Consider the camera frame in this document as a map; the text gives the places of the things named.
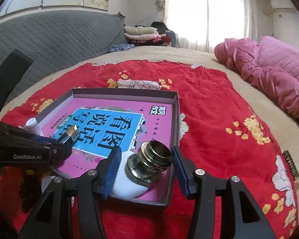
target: metal bottle cap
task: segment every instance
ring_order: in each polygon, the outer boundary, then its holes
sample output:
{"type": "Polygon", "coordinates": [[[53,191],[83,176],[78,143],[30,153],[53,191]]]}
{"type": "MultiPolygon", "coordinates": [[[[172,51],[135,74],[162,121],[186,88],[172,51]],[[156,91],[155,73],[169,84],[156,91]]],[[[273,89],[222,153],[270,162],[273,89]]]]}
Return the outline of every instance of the metal bottle cap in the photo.
{"type": "Polygon", "coordinates": [[[171,165],[171,152],[161,142],[143,142],[138,154],[132,154],[127,161],[126,174],[134,182],[149,185],[159,179],[160,173],[171,165]]]}

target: air conditioner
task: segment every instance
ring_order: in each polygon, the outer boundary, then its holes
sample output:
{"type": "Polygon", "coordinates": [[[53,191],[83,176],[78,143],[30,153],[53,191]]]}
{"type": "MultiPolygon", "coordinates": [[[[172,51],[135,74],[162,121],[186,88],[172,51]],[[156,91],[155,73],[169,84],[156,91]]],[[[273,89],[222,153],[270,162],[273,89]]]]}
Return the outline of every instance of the air conditioner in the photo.
{"type": "Polygon", "coordinates": [[[294,9],[294,5],[290,0],[270,0],[273,9],[294,9]]]}

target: floral pattern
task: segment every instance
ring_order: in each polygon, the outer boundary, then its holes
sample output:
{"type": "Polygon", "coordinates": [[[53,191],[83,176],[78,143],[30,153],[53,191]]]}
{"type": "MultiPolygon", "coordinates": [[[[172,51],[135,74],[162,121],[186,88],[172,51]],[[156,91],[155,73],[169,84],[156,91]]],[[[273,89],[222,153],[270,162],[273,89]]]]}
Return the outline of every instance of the floral pattern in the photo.
{"type": "Polygon", "coordinates": [[[33,112],[36,110],[37,113],[40,113],[41,111],[43,111],[47,106],[49,106],[53,102],[53,99],[45,100],[45,98],[42,98],[42,99],[40,99],[40,102],[42,102],[42,104],[40,104],[40,106],[38,103],[31,104],[33,112]]]}
{"type": "Polygon", "coordinates": [[[195,69],[195,68],[197,68],[197,67],[203,67],[203,68],[206,68],[204,65],[200,65],[200,64],[193,64],[193,65],[190,66],[190,68],[193,68],[193,69],[195,69]]]}
{"type": "Polygon", "coordinates": [[[279,214],[279,212],[283,211],[283,204],[285,202],[285,199],[282,198],[281,200],[278,200],[277,206],[275,207],[274,211],[279,214]]]}
{"type": "Polygon", "coordinates": [[[268,212],[271,210],[271,205],[270,204],[265,204],[264,207],[262,208],[262,212],[266,215],[268,212]]]}
{"type": "Polygon", "coordinates": [[[187,123],[185,121],[183,121],[184,119],[185,119],[185,114],[181,113],[179,116],[179,120],[180,120],[179,140],[181,140],[183,138],[183,136],[185,135],[185,133],[188,132],[188,130],[189,130],[187,123]]]}
{"type": "Polygon", "coordinates": [[[287,176],[286,168],[282,162],[281,156],[277,155],[276,157],[277,160],[275,164],[278,170],[272,177],[272,182],[277,190],[286,191],[286,206],[290,207],[291,205],[293,205],[294,207],[296,207],[293,189],[291,186],[291,182],[287,176]]]}
{"type": "Polygon", "coordinates": [[[295,219],[296,219],[296,212],[297,212],[296,208],[293,208],[293,209],[291,209],[289,211],[288,216],[286,217],[286,220],[285,220],[285,226],[284,226],[284,228],[286,228],[291,223],[292,223],[293,227],[296,226],[296,224],[297,224],[297,221],[295,221],[295,219]]]}
{"type": "Polygon", "coordinates": [[[93,67],[100,67],[100,66],[104,66],[104,65],[107,65],[107,64],[113,64],[113,65],[116,65],[118,63],[122,63],[122,62],[125,62],[126,60],[123,60],[123,61],[112,61],[112,62],[101,62],[101,63],[92,63],[91,66],[93,67]]]}
{"type": "MultiPolygon", "coordinates": [[[[234,121],[233,126],[238,128],[234,133],[236,136],[240,136],[242,140],[248,139],[247,132],[249,131],[252,137],[256,140],[258,145],[264,145],[270,143],[270,138],[264,135],[264,127],[259,123],[255,115],[251,115],[249,118],[244,120],[244,125],[240,124],[239,121],[234,121]]],[[[225,129],[228,134],[232,134],[233,130],[231,128],[225,129]]]]}
{"type": "Polygon", "coordinates": [[[154,81],[146,81],[146,80],[131,80],[128,79],[128,75],[126,74],[126,71],[119,72],[119,75],[121,75],[121,78],[118,81],[115,81],[114,79],[110,78],[107,80],[107,83],[109,84],[109,88],[140,88],[140,89],[154,89],[154,90],[160,90],[162,87],[166,89],[170,89],[170,84],[173,83],[171,79],[167,79],[167,82],[169,85],[167,85],[166,81],[164,79],[159,79],[158,82],[154,81]]]}

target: black bag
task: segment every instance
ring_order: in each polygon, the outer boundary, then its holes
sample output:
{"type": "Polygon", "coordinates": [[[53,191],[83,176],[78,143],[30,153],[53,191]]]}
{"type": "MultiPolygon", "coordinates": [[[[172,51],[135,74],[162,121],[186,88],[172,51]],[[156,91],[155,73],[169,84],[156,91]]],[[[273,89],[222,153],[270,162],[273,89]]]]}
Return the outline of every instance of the black bag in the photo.
{"type": "Polygon", "coordinates": [[[162,22],[153,22],[151,27],[156,28],[158,31],[158,34],[164,34],[165,31],[169,30],[166,25],[162,22]]]}

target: beige sheet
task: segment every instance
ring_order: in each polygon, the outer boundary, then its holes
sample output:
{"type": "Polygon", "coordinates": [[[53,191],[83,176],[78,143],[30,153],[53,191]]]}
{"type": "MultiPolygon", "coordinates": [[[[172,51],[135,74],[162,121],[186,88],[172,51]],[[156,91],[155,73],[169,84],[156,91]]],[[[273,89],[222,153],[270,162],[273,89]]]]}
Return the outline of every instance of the beige sheet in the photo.
{"type": "Polygon", "coordinates": [[[15,98],[7,104],[0,114],[2,116],[12,110],[14,107],[23,104],[33,93],[43,88],[45,85],[59,78],[66,72],[77,68],[84,63],[101,63],[125,60],[169,60],[174,62],[182,62],[187,64],[203,64],[207,68],[219,69],[225,72],[233,83],[234,88],[241,96],[251,105],[255,113],[264,120],[270,127],[270,130],[278,141],[281,150],[289,150],[297,170],[299,172],[299,127],[290,117],[288,117],[279,107],[274,105],[265,95],[251,87],[247,82],[243,81],[238,74],[225,68],[224,65],[217,63],[214,55],[198,52],[188,49],[176,49],[170,47],[137,47],[125,52],[115,52],[100,56],[85,62],[79,63],[66,70],[52,74],[39,83],[35,84],[23,94],[15,98]]]}

